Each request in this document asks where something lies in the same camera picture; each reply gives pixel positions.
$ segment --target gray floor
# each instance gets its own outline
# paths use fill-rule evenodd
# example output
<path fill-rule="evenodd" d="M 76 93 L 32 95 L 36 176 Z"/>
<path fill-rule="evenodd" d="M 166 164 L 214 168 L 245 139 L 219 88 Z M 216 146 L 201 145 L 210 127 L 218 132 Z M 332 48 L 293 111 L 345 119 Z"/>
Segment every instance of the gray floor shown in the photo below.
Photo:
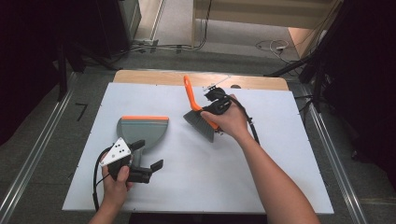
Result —
<path fill-rule="evenodd" d="M 284 63 L 261 57 L 196 51 L 175 54 L 172 50 L 158 49 L 152 54 L 130 53 L 117 62 L 117 65 L 125 69 L 206 71 L 260 76 L 276 71 L 283 67 Z M 9 223 L 84 223 L 93 215 L 93 212 L 64 212 L 62 206 L 106 85 L 114 75 L 114 71 L 108 71 L 100 65 L 90 66 L 84 74 L 78 74 L 70 101 Z M 288 74 L 285 78 L 290 81 L 288 84 L 294 95 L 302 95 L 301 84 L 293 81 L 295 78 Z M 0 147 L 0 168 L 4 171 L 0 180 L 2 201 L 55 107 L 57 94 L 58 89 L 55 88 L 26 118 L 14 136 Z M 82 108 L 76 104 L 88 105 L 79 121 Z M 296 104 L 301 108 L 304 100 L 297 100 Z M 350 159 L 352 148 L 342 122 L 332 115 L 325 105 L 322 108 L 323 118 L 352 185 L 361 199 L 368 222 L 394 223 L 396 204 L 391 199 L 394 199 L 396 194 L 386 175 L 373 164 Z M 334 215 L 319 216 L 320 220 L 322 223 L 353 223 L 310 116 L 306 120 L 306 131 L 335 211 Z M 129 214 L 122 213 L 115 223 L 127 223 L 128 218 Z"/>

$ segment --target hand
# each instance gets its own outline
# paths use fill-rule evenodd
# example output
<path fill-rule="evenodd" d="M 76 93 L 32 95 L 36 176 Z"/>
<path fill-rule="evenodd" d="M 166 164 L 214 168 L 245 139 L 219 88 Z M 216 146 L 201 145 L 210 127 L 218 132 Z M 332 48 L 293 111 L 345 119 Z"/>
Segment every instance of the hand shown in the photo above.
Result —
<path fill-rule="evenodd" d="M 236 100 L 236 97 L 233 94 L 230 96 Z M 247 118 L 242 109 L 234 102 L 231 103 L 230 108 L 222 115 L 214 115 L 207 111 L 203 111 L 201 112 L 201 116 L 204 119 L 217 123 L 225 133 L 235 139 L 245 136 L 246 134 L 250 134 L 248 132 Z"/>
<path fill-rule="evenodd" d="M 108 167 L 102 167 L 102 176 L 108 175 Z M 122 166 L 117 180 L 114 180 L 111 176 L 106 177 L 103 180 L 105 189 L 105 196 L 102 204 L 115 206 L 117 209 L 121 209 L 127 196 L 127 191 L 132 187 L 132 182 L 126 182 L 129 176 L 129 167 Z"/>

